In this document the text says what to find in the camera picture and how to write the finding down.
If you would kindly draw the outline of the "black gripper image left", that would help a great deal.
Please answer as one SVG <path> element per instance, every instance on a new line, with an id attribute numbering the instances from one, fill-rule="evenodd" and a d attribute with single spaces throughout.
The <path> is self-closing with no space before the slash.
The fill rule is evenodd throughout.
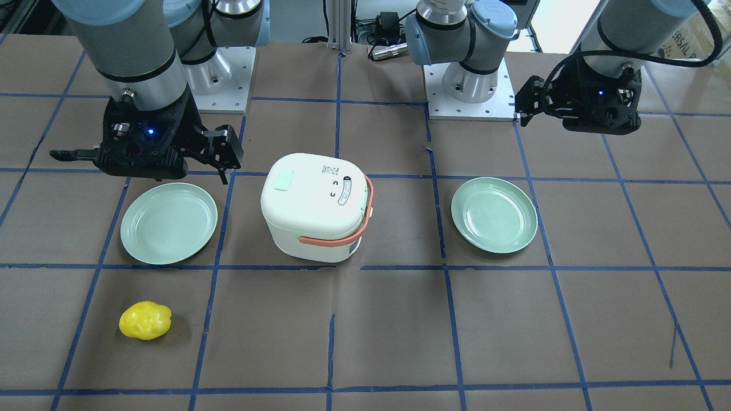
<path id="1" fill-rule="evenodd" d="M 229 171 L 241 169 L 243 162 L 243 147 L 233 126 L 203 130 L 190 91 L 158 110 L 139 110 L 129 96 L 111 97 L 102 130 L 99 148 L 49 154 L 60 162 L 94 161 L 108 175 L 136 178 L 183 178 L 188 156 L 214 167 L 224 185 L 229 184 Z"/>

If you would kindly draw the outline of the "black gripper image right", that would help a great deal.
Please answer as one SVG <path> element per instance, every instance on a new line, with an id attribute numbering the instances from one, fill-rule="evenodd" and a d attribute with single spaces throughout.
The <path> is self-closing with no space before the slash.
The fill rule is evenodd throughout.
<path id="1" fill-rule="evenodd" d="M 515 94 L 514 109 L 522 127 L 545 111 L 572 132 L 628 135 L 641 127 L 641 92 L 641 72 L 631 63 L 616 75 L 605 75 L 584 58 L 572 58 L 551 80 L 528 78 Z"/>

